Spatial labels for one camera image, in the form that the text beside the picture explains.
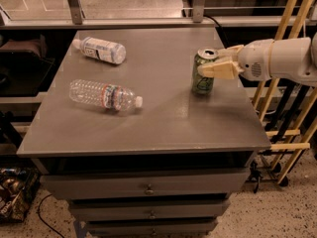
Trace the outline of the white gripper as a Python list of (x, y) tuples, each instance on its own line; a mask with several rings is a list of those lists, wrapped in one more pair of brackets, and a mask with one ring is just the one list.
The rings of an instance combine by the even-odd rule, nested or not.
[(270, 80), (268, 58), (272, 44), (273, 39), (266, 39), (220, 49), (218, 59), (227, 61), (207, 62), (198, 67), (198, 73), (208, 78), (235, 79), (241, 74), (249, 81)]

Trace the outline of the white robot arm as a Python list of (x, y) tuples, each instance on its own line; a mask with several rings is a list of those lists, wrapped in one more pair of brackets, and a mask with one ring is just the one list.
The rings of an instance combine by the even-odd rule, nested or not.
[(317, 86), (317, 38), (257, 40), (218, 50), (218, 58), (198, 67), (203, 77), (249, 81), (289, 79), (306, 86)]

